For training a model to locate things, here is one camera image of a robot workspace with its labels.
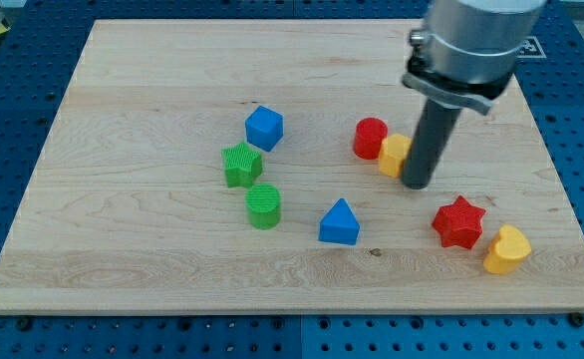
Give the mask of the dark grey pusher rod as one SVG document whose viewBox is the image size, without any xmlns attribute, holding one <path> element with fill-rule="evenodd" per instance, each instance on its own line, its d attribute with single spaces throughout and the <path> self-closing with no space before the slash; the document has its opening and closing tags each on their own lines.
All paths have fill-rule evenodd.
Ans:
<svg viewBox="0 0 584 359">
<path fill-rule="evenodd" d="M 427 99 L 401 174 L 411 189 L 429 185 L 461 108 Z"/>
</svg>

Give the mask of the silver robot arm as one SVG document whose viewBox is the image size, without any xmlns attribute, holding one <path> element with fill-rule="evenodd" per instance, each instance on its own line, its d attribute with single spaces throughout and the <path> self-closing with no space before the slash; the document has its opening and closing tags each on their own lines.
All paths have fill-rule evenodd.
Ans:
<svg viewBox="0 0 584 359">
<path fill-rule="evenodd" d="M 426 96 L 401 174 L 412 189 L 428 186 L 464 109 L 481 115 L 507 87 L 523 41 L 545 0 L 435 0 L 409 34 L 412 54 L 403 84 Z"/>
</svg>

